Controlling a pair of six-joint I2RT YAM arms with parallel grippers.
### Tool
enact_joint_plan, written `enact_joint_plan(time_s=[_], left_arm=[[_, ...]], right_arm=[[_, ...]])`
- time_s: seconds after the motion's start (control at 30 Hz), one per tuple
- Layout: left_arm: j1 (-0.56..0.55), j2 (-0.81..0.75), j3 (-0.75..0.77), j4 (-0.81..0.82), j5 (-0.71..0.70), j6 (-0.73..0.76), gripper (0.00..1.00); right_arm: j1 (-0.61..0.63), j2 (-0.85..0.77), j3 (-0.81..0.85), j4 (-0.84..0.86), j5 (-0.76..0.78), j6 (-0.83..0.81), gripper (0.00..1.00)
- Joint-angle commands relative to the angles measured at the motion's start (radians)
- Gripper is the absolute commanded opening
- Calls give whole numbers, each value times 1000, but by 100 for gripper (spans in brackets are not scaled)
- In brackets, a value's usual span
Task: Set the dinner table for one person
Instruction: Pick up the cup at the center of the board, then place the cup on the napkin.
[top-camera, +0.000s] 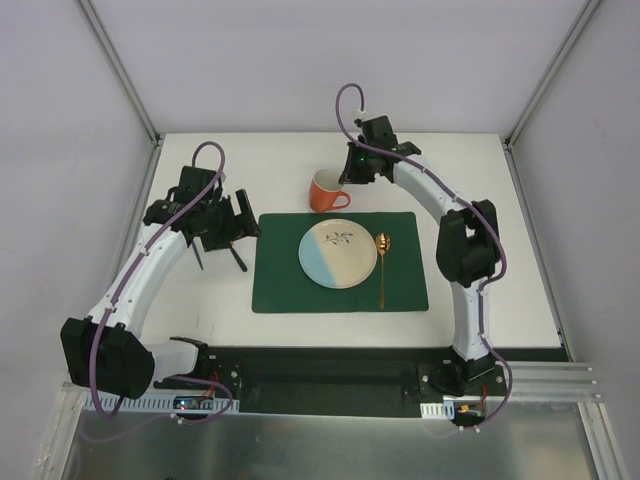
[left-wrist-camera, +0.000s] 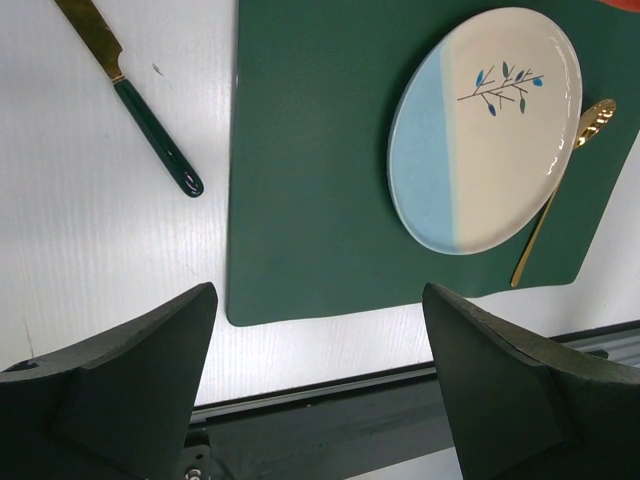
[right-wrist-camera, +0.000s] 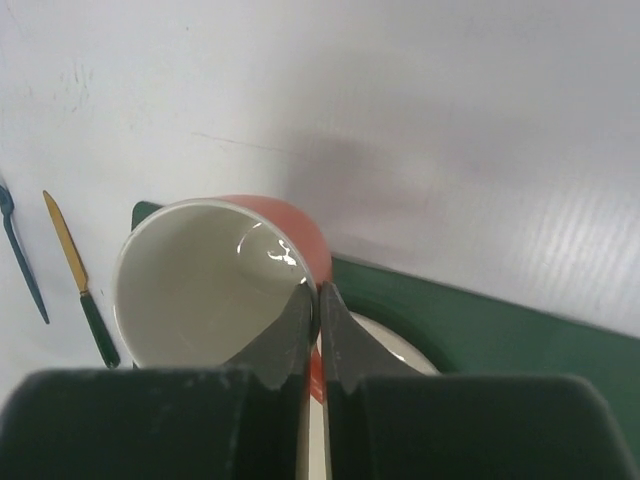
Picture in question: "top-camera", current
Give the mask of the gold knife black handle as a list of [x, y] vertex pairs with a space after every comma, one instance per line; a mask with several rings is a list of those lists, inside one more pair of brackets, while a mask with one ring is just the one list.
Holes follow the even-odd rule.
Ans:
[[247, 267], [246, 263], [244, 262], [244, 260], [239, 255], [239, 253], [237, 252], [237, 250], [235, 249], [233, 244], [230, 244], [229, 250], [230, 250], [234, 260], [236, 261], [237, 265], [241, 269], [241, 271], [242, 272], [247, 272], [248, 271], [248, 267]]

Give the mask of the cream and blue plate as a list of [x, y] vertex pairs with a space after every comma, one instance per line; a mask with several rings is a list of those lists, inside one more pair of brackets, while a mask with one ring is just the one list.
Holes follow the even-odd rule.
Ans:
[[298, 247], [303, 272], [314, 283], [329, 289], [348, 289], [363, 283], [374, 271], [377, 258], [371, 234], [346, 219], [313, 225]]

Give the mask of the gold spoon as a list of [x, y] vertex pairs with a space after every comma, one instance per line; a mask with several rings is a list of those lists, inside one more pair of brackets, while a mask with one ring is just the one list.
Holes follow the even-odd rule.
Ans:
[[385, 307], [385, 258], [391, 248], [391, 238], [387, 233], [381, 232], [376, 236], [375, 244], [380, 257], [379, 307], [383, 309]]

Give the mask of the dark green placemat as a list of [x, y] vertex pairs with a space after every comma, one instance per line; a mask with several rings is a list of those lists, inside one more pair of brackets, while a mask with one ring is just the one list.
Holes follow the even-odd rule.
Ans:
[[[380, 266], [359, 285], [332, 289], [314, 282], [299, 261], [303, 235], [322, 220], [353, 221], [373, 236], [391, 237], [385, 255], [385, 305], [379, 307]], [[429, 309], [416, 215], [412, 212], [270, 213], [259, 218], [252, 310], [260, 314], [414, 312]]]

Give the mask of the blue fork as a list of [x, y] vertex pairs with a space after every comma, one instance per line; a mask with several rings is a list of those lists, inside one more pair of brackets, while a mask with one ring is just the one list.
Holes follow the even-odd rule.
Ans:
[[195, 258], [196, 258], [196, 261], [197, 261], [197, 264], [198, 264], [198, 266], [199, 266], [200, 270], [201, 270], [201, 271], [204, 271], [203, 261], [202, 261], [201, 255], [200, 255], [200, 253], [199, 253], [199, 249], [198, 249], [197, 244], [196, 244], [196, 242], [195, 242], [195, 241], [194, 241], [194, 242], [192, 242], [192, 244], [191, 244], [191, 248], [192, 248], [192, 250], [193, 250], [193, 252], [194, 252], [194, 256], [195, 256]]

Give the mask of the orange mug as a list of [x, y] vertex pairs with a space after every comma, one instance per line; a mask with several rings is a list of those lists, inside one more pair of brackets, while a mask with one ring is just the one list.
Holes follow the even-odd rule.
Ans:
[[343, 190], [340, 174], [324, 169], [317, 171], [311, 180], [308, 202], [313, 212], [325, 213], [348, 207], [351, 196]]

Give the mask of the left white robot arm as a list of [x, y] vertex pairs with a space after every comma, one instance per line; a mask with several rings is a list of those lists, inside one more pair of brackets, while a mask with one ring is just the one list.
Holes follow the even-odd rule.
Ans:
[[167, 275], [195, 240], [209, 252], [260, 233], [245, 190], [225, 195], [216, 172], [183, 167], [178, 185], [147, 208], [136, 245], [106, 294], [84, 318], [68, 318], [62, 326], [72, 383], [128, 399], [175, 375], [189, 388], [205, 386], [212, 366], [202, 358], [204, 343], [172, 337], [144, 344], [144, 321]]

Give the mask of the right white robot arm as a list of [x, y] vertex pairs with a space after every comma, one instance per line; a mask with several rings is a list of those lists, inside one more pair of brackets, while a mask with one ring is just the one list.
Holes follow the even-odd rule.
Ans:
[[428, 374], [436, 391], [470, 395], [493, 370], [496, 355], [488, 339], [488, 287], [504, 275], [505, 252], [497, 212], [489, 200], [470, 202], [432, 171], [421, 151], [401, 143], [386, 116], [357, 119], [340, 181], [364, 185], [378, 177], [408, 192], [438, 223], [436, 263], [451, 284], [454, 336], [450, 359]]

